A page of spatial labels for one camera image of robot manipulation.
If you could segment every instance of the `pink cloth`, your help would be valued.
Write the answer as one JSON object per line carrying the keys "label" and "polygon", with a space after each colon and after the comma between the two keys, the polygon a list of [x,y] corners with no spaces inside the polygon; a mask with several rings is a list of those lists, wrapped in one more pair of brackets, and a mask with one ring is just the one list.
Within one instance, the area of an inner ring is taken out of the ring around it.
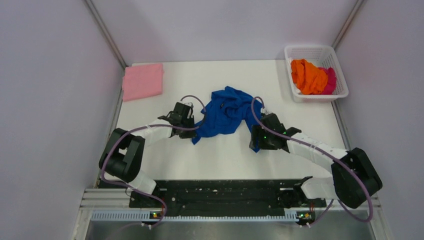
{"label": "pink cloth", "polygon": [[322,91],[321,95],[332,95],[334,90],[336,89],[336,82],[337,82],[336,72],[334,71],[332,67],[329,67],[328,69],[319,67],[319,69],[324,70],[324,72],[328,76],[328,83],[324,87],[324,90]]}
{"label": "pink cloth", "polygon": [[162,63],[125,68],[122,89],[124,102],[162,94]]}

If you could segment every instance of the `white wall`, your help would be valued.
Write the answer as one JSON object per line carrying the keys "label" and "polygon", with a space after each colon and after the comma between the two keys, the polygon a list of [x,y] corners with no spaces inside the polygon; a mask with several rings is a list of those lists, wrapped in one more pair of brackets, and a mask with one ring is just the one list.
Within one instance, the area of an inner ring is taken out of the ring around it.
{"label": "white wall", "polygon": [[65,240],[121,69],[81,0],[0,3],[0,239]]}
{"label": "white wall", "polygon": [[367,1],[337,57],[349,87],[341,101],[354,146],[379,173],[395,239],[423,239],[424,1]]}
{"label": "white wall", "polygon": [[284,59],[331,45],[355,0],[94,0],[127,64]]}

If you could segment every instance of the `gray floor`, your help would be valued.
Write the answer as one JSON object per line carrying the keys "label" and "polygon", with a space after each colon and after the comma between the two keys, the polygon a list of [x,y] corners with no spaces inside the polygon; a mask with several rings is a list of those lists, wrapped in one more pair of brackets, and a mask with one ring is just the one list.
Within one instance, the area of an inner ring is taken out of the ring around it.
{"label": "gray floor", "polygon": [[[86,240],[104,240],[127,222],[93,221]],[[275,222],[164,222],[153,230],[132,226],[110,240],[374,240],[369,224],[329,212],[312,228]]]}

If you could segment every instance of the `plastic basket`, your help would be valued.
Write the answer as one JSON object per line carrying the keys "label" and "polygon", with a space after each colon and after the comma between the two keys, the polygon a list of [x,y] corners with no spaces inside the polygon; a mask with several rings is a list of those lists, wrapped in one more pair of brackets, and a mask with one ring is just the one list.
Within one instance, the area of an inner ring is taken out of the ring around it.
{"label": "plastic basket", "polygon": [[[331,102],[338,98],[345,98],[349,94],[345,76],[337,60],[336,52],[331,46],[319,45],[292,45],[284,48],[288,78],[293,100],[297,103]],[[295,59],[306,59],[317,67],[333,68],[337,77],[335,90],[331,95],[303,95],[293,83],[292,67],[290,63]]]}

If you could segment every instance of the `blue cloth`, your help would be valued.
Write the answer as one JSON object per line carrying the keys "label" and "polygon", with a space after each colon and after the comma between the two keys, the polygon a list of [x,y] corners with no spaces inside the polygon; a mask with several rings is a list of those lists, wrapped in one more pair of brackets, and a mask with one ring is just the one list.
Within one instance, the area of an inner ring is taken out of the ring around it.
{"label": "blue cloth", "polygon": [[[210,102],[206,105],[204,124],[196,130],[197,136],[192,138],[196,144],[200,138],[210,138],[218,134],[233,134],[242,120],[252,132],[252,125],[258,125],[253,117],[251,104],[253,97],[243,91],[226,86],[224,90],[212,92]],[[262,104],[256,100],[253,103],[254,113],[261,119]]]}

